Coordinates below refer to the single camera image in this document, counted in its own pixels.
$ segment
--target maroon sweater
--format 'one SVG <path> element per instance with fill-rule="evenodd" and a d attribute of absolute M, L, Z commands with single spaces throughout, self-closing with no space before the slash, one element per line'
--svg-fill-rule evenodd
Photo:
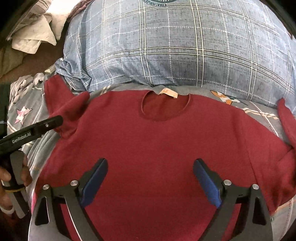
<path fill-rule="evenodd" d="M 36 191 L 67 185 L 106 158 L 108 174 L 86 207 L 105 241 L 198 240 L 215 206 L 193 174 L 197 158 L 235 185 L 257 183 L 270 213 L 296 194 L 293 147 L 241 109 L 199 95 L 173 99 L 149 91 L 111 91 L 88 104 L 89 93 L 74 96 L 59 76 L 45 82 L 45 94 L 50 115 L 62 115 L 64 123 Z M 279 116 L 296 146 L 296 121 L 284 100 Z"/>

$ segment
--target brown floor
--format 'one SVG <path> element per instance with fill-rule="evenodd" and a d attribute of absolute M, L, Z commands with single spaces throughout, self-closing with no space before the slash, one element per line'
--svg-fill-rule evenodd
<path fill-rule="evenodd" d="M 53 65 L 57 59 L 63 57 L 66 30 L 64 28 L 61 39 L 57 41 L 56 46 L 50 43 L 41 43 L 35 54 L 27 54 L 20 66 L 0 78 L 0 83 L 12 83 L 21 76 L 29 74 L 34 76 L 37 73 L 42 73 Z"/>

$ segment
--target blue gripper pad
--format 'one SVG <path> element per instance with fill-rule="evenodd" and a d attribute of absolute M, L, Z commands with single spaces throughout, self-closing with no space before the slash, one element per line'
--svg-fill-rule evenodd
<path fill-rule="evenodd" d="M 108 162 L 100 159 L 93 168 L 85 172 L 80 178 L 79 194 L 80 204 L 86 207 L 91 204 L 108 172 Z"/>
<path fill-rule="evenodd" d="M 219 208 L 222 203 L 222 179 L 216 172 L 211 171 L 202 159 L 194 161 L 193 173 L 198 179 L 209 202 Z"/>

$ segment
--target circular logo on pillow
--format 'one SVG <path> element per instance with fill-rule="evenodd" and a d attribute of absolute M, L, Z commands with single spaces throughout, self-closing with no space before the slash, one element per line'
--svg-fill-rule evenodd
<path fill-rule="evenodd" d="M 177 0 L 143 0 L 145 3 L 148 3 L 152 6 L 158 6 L 158 7 L 166 7 L 167 3 L 174 2 Z"/>

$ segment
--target metal screw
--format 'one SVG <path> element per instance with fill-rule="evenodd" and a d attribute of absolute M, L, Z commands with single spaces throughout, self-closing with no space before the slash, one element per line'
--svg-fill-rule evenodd
<path fill-rule="evenodd" d="M 259 189 L 259 186 L 258 186 L 257 184 L 253 184 L 252 187 L 253 187 L 254 189 L 256 189 L 256 190 Z"/>
<path fill-rule="evenodd" d="M 224 184 L 225 184 L 226 186 L 230 186 L 230 185 L 231 185 L 231 181 L 228 180 L 228 179 L 226 179 L 226 180 L 224 180 Z"/>
<path fill-rule="evenodd" d="M 45 185 L 43 186 L 43 190 L 47 190 L 47 189 L 49 189 L 49 185 L 48 185 L 48 184 L 45 184 Z"/>
<path fill-rule="evenodd" d="M 77 184 L 78 184 L 78 181 L 77 180 L 73 180 L 71 183 L 70 183 L 70 185 L 71 186 L 77 186 Z"/>

